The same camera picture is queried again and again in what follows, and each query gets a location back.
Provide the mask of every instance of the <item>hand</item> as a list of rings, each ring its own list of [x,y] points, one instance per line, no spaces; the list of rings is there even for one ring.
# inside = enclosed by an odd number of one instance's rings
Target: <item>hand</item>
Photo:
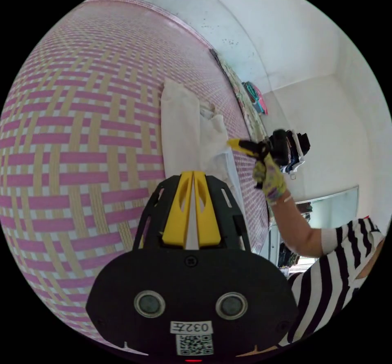
[[[253,179],[270,203],[276,202],[287,190],[285,178],[270,153],[264,158],[264,163],[256,161]]]

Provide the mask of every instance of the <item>black and white striped shirt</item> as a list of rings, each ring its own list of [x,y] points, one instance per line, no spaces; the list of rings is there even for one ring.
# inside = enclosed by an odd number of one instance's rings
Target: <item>black and white striped shirt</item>
[[[279,346],[306,338],[347,305],[366,280],[356,277],[383,238],[369,218],[321,230],[324,255],[304,273],[288,278],[299,316]]]

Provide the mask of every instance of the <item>label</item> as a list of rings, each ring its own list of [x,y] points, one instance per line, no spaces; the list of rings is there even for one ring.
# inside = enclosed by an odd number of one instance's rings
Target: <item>label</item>
[[[176,349],[178,356],[206,356],[214,354],[212,335],[183,335],[176,334]]]
[[[212,334],[212,322],[170,322],[171,334],[206,335]]]

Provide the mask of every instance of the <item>yellow handle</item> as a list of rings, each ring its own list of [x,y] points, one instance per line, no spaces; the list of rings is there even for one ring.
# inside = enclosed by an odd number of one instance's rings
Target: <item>yellow handle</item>
[[[194,182],[199,248],[217,246],[221,241],[221,235],[204,172],[194,172]],[[201,211],[200,199],[204,204],[203,211]]]
[[[163,243],[169,246],[185,248],[187,241],[189,211],[191,208],[191,193],[193,186],[193,172],[183,172],[178,183],[177,192],[174,196],[163,231]]]
[[[227,141],[228,146],[230,146],[233,150],[236,150],[240,153],[247,154],[248,156],[254,157],[254,153],[250,150],[244,149],[239,145],[240,139],[229,139]]]

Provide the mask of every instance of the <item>woman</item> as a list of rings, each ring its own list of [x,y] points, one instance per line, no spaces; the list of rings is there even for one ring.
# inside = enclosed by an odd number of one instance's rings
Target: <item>woman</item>
[[[350,301],[379,256],[384,236],[369,218],[335,229],[311,228],[297,209],[271,154],[264,164],[255,164],[253,177],[262,184],[286,246],[299,255],[319,258],[306,272],[288,278],[299,316],[280,342],[278,347],[282,347],[323,327]],[[245,355],[258,353],[255,347]]]

